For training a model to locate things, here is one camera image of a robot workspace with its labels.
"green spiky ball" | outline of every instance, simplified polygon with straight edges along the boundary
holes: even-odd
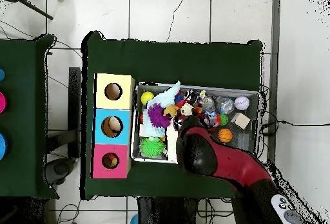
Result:
[[[141,152],[145,157],[156,157],[164,148],[165,144],[159,138],[144,138],[141,142]]]

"shape sorter box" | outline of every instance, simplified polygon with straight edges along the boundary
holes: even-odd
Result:
[[[95,78],[97,109],[131,109],[135,80],[130,75],[96,73]],[[106,96],[107,88],[112,84],[119,89],[119,97],[116,96],[115,100]]]
[[[128,145],[95,144],[93,157],[93,178],[96,179],[123,179],[127,178],[131,168],[130,147]],[[102,158],[107,154],[115,154],[118,165],[114,169],[103,166]]]
[[[95,79],[92,178],[127,178],[135,81],[129,75],[105,73],[96,73]]]

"blue object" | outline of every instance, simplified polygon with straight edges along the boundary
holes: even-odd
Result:
[[[176,104],[177,102],[180,102],[183,99],[184,99],[184,96],[183,95],[176,95],[174,97],[174,104]]]
[[[0,69],[0,81],[2,81],[3,79],[5,79],[5,71],[3,69]]]
[[[4,134],[0,133],[0,160],[3,158],[7,150],[7,141]]]
[[[103,134],[101,125],[106,117],[116,116],[121,122],[123,129],[117,137],[107,137]],[[95,143],[96,144],[112,144],[112,145],[128,145],[130,141],[130,111],[120,109],[96,109],[95,118]]]
[[[131,219],[131,223],[130,224],[139,224],[139,221],[138,221],[138,215],[135,214],[132,219]]]

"green table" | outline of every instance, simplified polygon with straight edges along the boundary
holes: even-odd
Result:
[[[136,82],[158,82],[258,91],[260,41],[248,44],[156,43],[104,40],[90,32],[82,42],[82,141],[92,138],[93,74],[131,75]],[[224,180],[183,173],[178,165],[132,162],[127,179],[90,178],[90,141],[82,145],[82,196],[180,196],[230,198],[235,193]]]
[[[55,198],[43,175],[46,160],[46,50],[54,41],[44,35],[33,41],[0,40],[0,68],[6,77],[0,91],[7,108],[0,114],[0,132],[8,150],[0,160],[0,196]]]

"pink box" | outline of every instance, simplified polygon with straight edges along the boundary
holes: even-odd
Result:
[[[95,144],[93,160],[93,178],[96,179],[125,179],[131,167],[128,145]],[[107,153],[114,153],[119,159],[114,169],[105,168],[102,158]]]

